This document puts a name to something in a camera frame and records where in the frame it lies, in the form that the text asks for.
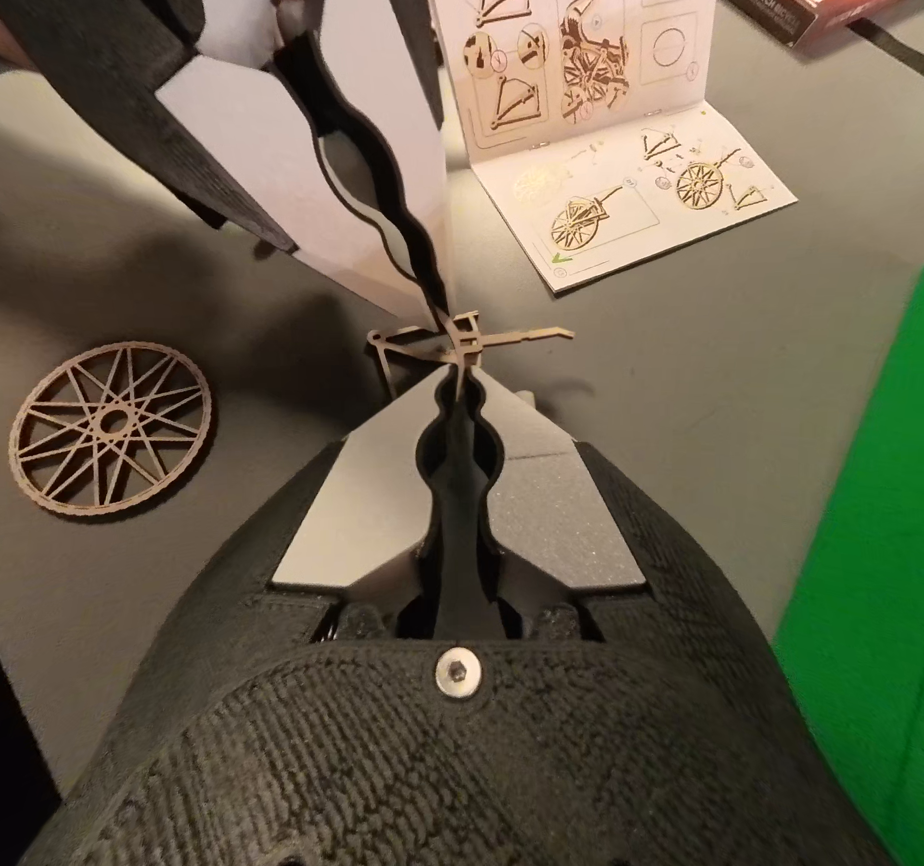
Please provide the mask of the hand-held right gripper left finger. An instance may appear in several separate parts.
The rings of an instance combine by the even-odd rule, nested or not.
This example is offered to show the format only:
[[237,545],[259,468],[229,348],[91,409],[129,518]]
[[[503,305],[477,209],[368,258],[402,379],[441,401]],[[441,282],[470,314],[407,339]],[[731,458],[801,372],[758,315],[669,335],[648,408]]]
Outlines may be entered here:
[[433,493],[419,466],[424,433],[441,415],[442,366],[346,438],[271,578],[286,591],[340,596],[396,616],[422,593],[419,558]]

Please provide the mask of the long wooden stick part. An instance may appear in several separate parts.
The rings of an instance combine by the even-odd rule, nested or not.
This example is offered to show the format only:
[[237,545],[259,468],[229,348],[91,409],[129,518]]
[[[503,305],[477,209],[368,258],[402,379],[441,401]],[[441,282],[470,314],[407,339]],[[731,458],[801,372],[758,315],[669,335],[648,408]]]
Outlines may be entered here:
[[483,353],[491,348],[552,339],[571,341],[575,338],[574,331],[560,327],[483,333],[476,310],[454,316],[452,324],[452,330],[446,329],[449,346],[434,352],[433,361],[436,363],[479,366]]

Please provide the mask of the white instruction booklet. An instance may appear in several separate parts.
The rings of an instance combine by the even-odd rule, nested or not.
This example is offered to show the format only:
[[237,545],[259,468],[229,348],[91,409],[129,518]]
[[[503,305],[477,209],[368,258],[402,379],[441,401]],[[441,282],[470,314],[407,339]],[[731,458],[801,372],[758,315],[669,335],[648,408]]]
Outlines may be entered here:
[[796,196],[706,101],[717,0],[431,0],[468,161],[560,295]]

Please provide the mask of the wooden spoked wheel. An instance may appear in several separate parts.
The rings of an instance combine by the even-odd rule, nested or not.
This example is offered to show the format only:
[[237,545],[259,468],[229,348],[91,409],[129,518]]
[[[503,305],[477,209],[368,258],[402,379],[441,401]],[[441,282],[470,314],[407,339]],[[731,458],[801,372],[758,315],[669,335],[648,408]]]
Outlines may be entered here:
[[214,431],[212,389],[184,353],[119,341],[57,366],[29,392],[8,462],[37,507],[102,522],[144,509],[185,483]]

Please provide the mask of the triangular wooden frame part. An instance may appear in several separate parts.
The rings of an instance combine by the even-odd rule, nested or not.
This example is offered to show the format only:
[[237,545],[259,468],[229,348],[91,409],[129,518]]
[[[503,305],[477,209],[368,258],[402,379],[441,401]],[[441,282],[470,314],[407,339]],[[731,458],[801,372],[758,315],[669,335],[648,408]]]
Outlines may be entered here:
[[444,334],[416,326],[388,333],[373,329],[368,333],[366,345],[375,354],[379,374],[391,401],[401,394],[392,373],[391,361],[408,359],[434,366],[453,364],[455,354],[448,350],[445,341]]

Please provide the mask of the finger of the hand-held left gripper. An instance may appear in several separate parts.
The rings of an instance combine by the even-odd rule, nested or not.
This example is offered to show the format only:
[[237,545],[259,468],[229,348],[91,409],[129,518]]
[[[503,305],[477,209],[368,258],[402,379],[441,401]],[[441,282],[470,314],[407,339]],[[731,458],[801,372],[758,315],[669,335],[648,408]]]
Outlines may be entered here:
[[295,0],[298,35],[283,42],[272,0],[202,0],[194,56],[156,98],[221,171],[293,241],[294,257],[402,318],[433,319],[401,287],[369,168],[331,123],[319,62],[322,0]]
[[390,246],[401,287],[435,323],[448,314],[443,101],[429,0],[322,0],[319,62],[331,123],[372,179],[372,209],[401,240]]

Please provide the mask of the green plastic bin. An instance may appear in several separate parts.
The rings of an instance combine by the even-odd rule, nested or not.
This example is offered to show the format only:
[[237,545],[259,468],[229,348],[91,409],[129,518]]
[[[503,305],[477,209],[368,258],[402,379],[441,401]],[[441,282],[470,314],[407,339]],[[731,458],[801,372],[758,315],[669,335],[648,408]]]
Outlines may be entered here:
[[811,732],[900,864],[923,862],[923,285],[774,639]]

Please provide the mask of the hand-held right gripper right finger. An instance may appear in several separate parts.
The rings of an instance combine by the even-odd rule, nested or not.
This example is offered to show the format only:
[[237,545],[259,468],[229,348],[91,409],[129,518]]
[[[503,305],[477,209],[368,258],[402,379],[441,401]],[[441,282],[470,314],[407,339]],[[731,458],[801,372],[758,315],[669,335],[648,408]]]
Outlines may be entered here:
[[478,500],[479,574],[504,621],[647,582],[572,436],[473,367],[467,398]]

